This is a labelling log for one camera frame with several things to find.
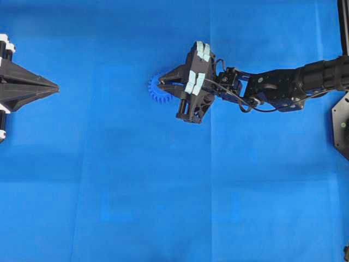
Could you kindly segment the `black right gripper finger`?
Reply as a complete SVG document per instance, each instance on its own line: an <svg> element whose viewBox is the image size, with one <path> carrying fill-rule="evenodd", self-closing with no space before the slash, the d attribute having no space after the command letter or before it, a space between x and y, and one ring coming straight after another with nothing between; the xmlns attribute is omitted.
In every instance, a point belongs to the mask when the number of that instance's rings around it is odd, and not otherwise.
<svg viewBox="0 0 349 262"><path fill-rule="evenodd" d="M190 66L181 64L159 78L161 85L184 85L189 80Z"/></svg>
<svg viewBox="0 0 349 262"><path fill-rule="evenodd" d="M160 84L159 88L179 99L188 98L188 94L185 92L185 87L183 85Z"/></svg>

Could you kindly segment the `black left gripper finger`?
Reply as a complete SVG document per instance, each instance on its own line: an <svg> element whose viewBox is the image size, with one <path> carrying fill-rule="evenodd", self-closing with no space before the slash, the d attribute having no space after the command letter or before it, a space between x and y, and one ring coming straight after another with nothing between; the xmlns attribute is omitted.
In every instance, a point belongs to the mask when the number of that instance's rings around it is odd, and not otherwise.
<svg viewBox="0 0 349 262"><path fill-rule="evenodd" d="M12 61L7 62L3 75L5 80L9 83L38 85L59 89L57 84L26 70Z"/></svg>
<svg viewBox="0 0 349 262"><path fill-rule="evenodd" d="M28 103L58 92L57 85L1 84L1 104L10 112L15 112Z"/></svg>

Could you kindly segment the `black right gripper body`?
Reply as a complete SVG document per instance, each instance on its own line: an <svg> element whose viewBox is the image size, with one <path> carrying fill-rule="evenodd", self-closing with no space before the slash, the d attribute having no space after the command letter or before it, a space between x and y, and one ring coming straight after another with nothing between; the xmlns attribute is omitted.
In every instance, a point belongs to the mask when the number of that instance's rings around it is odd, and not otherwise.
<svg viewBox="0 0 349 262"><path fill-rule="evenodd" d="M186 58L183 90L179 93L180 106L177 118L189 123L201 123L214 102L211 81L214 79L214 55L210 45L196 41Z"/></svg>

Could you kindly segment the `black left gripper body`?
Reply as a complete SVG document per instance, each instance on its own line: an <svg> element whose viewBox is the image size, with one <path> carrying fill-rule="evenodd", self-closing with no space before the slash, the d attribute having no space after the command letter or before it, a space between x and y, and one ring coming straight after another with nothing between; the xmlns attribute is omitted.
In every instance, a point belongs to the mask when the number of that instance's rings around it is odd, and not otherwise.
<svg viewBox="0 0 349 262"><path fill-rule="evenodd" d="M1 84L6 84L7 81L4 78L4 70L7 62L12 61L13 54L15 53L15 45L10 42L7 34L1 33ZM8 106L1 102L1 142L6 139L5 122L7 114L11 111Z"/></svg>

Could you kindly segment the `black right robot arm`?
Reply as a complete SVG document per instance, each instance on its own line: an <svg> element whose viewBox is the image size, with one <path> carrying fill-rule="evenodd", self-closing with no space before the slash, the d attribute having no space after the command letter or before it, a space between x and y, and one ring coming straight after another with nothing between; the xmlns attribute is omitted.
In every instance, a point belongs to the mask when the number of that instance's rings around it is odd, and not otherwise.
<svg viewBox="0 0 349 262"><path fill-rule="evenodd" d="M210 45L196 41L184 64L161 76L158 87L179 98L176 117L201 123L216 97L238 104L241 112L267 103L274 111L301 110L307 99L331 91L348 91L348 56L318 61L296 69L250 74L227 67L217 72Z"/></svg>

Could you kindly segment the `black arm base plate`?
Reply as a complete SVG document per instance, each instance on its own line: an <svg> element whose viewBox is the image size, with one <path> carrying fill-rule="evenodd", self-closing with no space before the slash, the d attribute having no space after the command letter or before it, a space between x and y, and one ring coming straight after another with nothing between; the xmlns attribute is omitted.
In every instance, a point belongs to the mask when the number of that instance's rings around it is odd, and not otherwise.
<svg viewBox="0 0 349 262"><path fill-rule="evenodd" d="M332 107L333 145L348 160L348 92Z"/></svg>

